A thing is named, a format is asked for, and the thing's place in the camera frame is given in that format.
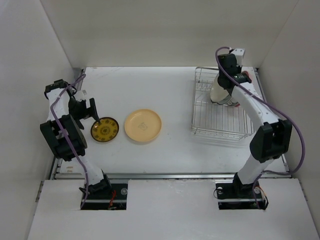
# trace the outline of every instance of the white platform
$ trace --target white platform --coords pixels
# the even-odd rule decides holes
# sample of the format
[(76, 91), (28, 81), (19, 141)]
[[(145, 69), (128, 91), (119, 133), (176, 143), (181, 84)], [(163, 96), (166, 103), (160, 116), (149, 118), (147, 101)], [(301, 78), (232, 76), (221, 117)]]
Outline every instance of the white platform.
[(266, 211), (219, 210), (212, 180), (131, 180), (127, 210), (79, 210), (83, 180), (44, 183), (28, 240), (319, 240), (297, 179), (261, 179)]
[[(254, 69), (243, 70), (261, 94)], [(99, 117), (116, 119), (120, 130), (112, 141), (99, 143), (90, 134), (94, 120), (84, 120), (86, 157), (105, 173), (236, 173), (250, 155), (252, 138), (230, 143), (193, 135), (194, 79), (195, 67), (88, 67), (81, 89), (95, 98)], [(162, 130), (154, 141), (139, 144), (127, 137), (124, 122), (131, 112), (144, 108), (159, 114)], [(285, 171), (281, 158), (268, 169)], [(60, 172), (79, 170), (63, 162)]]

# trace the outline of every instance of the wire rack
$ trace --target wire rack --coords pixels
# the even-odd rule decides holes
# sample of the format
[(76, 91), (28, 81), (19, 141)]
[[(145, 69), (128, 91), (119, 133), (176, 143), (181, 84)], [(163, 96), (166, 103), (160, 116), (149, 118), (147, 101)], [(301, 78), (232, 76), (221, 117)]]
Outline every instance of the wire rack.
[(243, 139), (254, 133), (253, 124), (241, 106), (212, 103), (210, 91), (219, 70), (197, 67), (194, 78), (192, 131), (194, 134), (224, 139)]

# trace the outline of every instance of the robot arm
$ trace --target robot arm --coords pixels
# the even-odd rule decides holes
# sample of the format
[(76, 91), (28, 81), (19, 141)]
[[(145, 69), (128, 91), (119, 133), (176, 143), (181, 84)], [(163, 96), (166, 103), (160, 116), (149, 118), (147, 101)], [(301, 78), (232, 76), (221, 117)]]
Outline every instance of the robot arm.
[(290, 121), (281, 120), (268, 106), (252, 97), (254, 95), (260, 98), (249, 76), (242, 73), (244, 54), (244, 49), (237, 48), (229, 54), (218, 55), (222, 68), (250, 94), (233, 83), (221, 69), (218, 84), (238, 101), (256, 130), (250, 143), (250, 157), (233, 178), (233, 189), (237, 197), (251, 196), (253, 184), (260, 174), (275, 159), (288, 151), (292, 131)]
[[(44, 95), (49, 100), (50, 106), (68, 85), (66, 81), (60, 79), (45, 87)], [(66, 130), (82, 164), (86, 168), (88, 191), (90, 194), (94, 194), (100, 190), (111, 190), (111, 184), (103, 171), (84, 157), (87, 143), (80, 131), (80, 129), (84, 129), (80, 120), (93, 117), (97, 122), (100, 122), (94, 98), (91, 98), (89, 102), (90, 107), (87, 108), (83, 91), (75, 93), (75, 91), (68, 89), (60, 96), (60, 100), (53, 106), (53, 110)], [(56, 158), (80, 164), (76, 160), (65, 137), (61, 136), (60, 128), (51, 110), (49, 111), (47, 121), (40, 125), (40, 130)]]

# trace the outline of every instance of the cable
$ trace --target cable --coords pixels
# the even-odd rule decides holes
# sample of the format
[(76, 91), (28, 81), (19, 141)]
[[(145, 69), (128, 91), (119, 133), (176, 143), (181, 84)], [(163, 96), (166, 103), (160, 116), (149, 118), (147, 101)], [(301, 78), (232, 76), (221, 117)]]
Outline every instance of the cable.
[(266, 210), (269, 205), (269, 200), (268, 200), (267, 194), (265, 193), (265, 191), (262, 189), (261, 186), (256, 186), (256, 188), (259, 188), (260, 191), (262, 192), (261, 196), (263, 196), (263, 198), (264, 198), (264, 200), (262, 200), (262, 203), (264, 204), (263, 210)]
[(218, 193), (217, 193), (217, 190), (218, 190), (218, 189), (216, 188), (216, 189), (213, 191), (213, 196), (214, 196), (216, 199), (218, 199), (218, 195), (217, 195), (217, 196), (215, 195), (215, 193), (218, 194)]
[(256, 197), (256, 194), (255, 194), (255, 186), (259, 180), (259, 178), (261, 177), (261, 175), (263, 173), (269, 173), (269, 174), (277, 174), (277, 175), (282, 175), (282, 176), (287, 176), (287, 175), (292, 175), (292, 174), (295, 174), (302, 166), (304, 160), (305, 160), (305, 155), (306, 155), (306, 144), (305, 144), (305, 140), (304, 140), (304, 137), (302, 136), (302, 133), (299, 129), (299, 127), (297, 126), (297, 124), (291, 119), (291, 117), (289, 117), (287, 114), (285, 114), (283, 111), (277, 109), (276, 107), (272, 106), (271, 104), (267, 103), (266, 101), (264, 101), (263, 99), (259, 98), (258, 96), (255, 96), (255, 95), (252, 95), (252, 93), (247, 90), (245, 87), (241, 86), (241, 84), (239, 84), (237, 81), (235, 81), (225, 70), (224, 68), (221, 66), (221, 63), (219, 62), (219, 58), (218, 58), (218, 52), (222, 49), (228, 49), (229, 51), (232, 49), (231, 47), (228, 47), (228, 46), (222, 46), (222, 47), (219, 47), (216, 51), (215, 51), (215, 60), (218, 64), (218, 67), (219, 69), (227, 76), (228, 79), (231, 80), (231, 82), (233, 82), (236, 86), (238, 86), (239, 88), (241, 88), (243, 91), (245, 91), (247, 94), (249, 94), (250, 96), (252, 96), (255, 100), (257, 100), (258, 102), (268, 106), (270, 109), (274, 110), (275, 112), (279, 113), (280, 115), (282, 115), (283, 117), (285, 117), (287, 120), (289, 120), (291, 122), (291, 124), (293, 125), (293, 127), (295, 128), (299, 138), (300, 138), (300, 141), (301, 141), (301, 158), (300, 158), (300, 161), (299, 161), (299, 164), (297, 165), (297, 167), (290, 171), (289, 172), (276, 172), (276, 171), (271, 171), (271, 170), (264, 170), (262, 171), (262, 173), (255, 179), (255, 181), (253, 182), (253, 186), (252, 186), (252, 193), (253, 193), (253, 196), (254, 196), (254, 199), (256, 201), (256, 203), (258, 202), (257, 201), (257, 197)]
[(110, 207), (113, 205), (113, 202), (114, 202), (114, 199), (115, 199), (115, 197), (116, 197), (116, 194), (117, 194), (116, 190), (113, 190), (113, 192), (112, 192), (112, 198), (111, 198), (111, 200), (110, 200), (110, 202), (109, 202), (109, 207), (108, 207), (108, 209), (110, 209)]
[(66, 140), (66, 142), (68, 143), (68, 145), (69, 145), (69, 147), (70, 147), (70, 149), (71, 149), (71, 151), (73, 153), (73, 155), (75, 156), (75, 158), (77, 159), (79, 164), (82, 166), (83, 171), (84, 171), (84, 175), (85, 175), (85, 196), (84, 196), (83, 202), (82, 202), (82, 204), (80, 206), (80, 209), (82, 209), (82, 207), (84, 206), (84, 204), (85, 204), (85, 202), (86, 202), (86, 200), (88, 198), (88, 195), (89, 195), (89, 177), (88, 177), (87, 168), (84, 165), (84, 163), (81, 161), (79, 155), (77, 154), (77, 151), (76, 151), (75, 147), (73, 146), (72, 142), (70, 141), (70, 138), (68, 136), (67, 131), (64, 129), (64, 127), (62, 126), (61, 122), (59, 121), (59, 118), (57, 117), (57, 115), (55, 113), (54, 106), (60, 100), (60, 97), (62, 96), (62, 94), (64, 94), (65, 91), (67, 91), (69, 88), (74, 87), (77, 83), (81, 82), (85, 77), (86, 77), (86, 74), (80, 75), (74, 83), (72, 83), (72, 84), (68, 85), (66, 88), (64, 88), (60, 92), (60, 94), (56, 98), (56, 100), (50, 106), (50, 110), (52, 112), (52, 115), (54, 117), (55, 122), (58, 124), (58, 126), (59, 126), (59, 128), (60, 128), (60, 130), (61, 130), (61, 132), (62, 132), (62, 134), (63, 134), (63, 136), (64, 136), (64, 138)]

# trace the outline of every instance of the yellow plate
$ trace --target yellow plate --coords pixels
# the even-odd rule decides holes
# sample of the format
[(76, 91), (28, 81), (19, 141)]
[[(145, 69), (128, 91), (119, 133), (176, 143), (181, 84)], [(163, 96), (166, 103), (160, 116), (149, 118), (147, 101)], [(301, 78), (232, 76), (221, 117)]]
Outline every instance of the yellow plate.
[(100, 123), (94, 122), (90, 132), (94, 140), (106, 143), (117, 136), (119, 124), (112, 117), (102, 117), (100, 118)]
[(132, 112), (125, 120), (124, 130), (137, 142), (148, 142), (158, 136), (162, 127), (161, 118), (150, 109)]

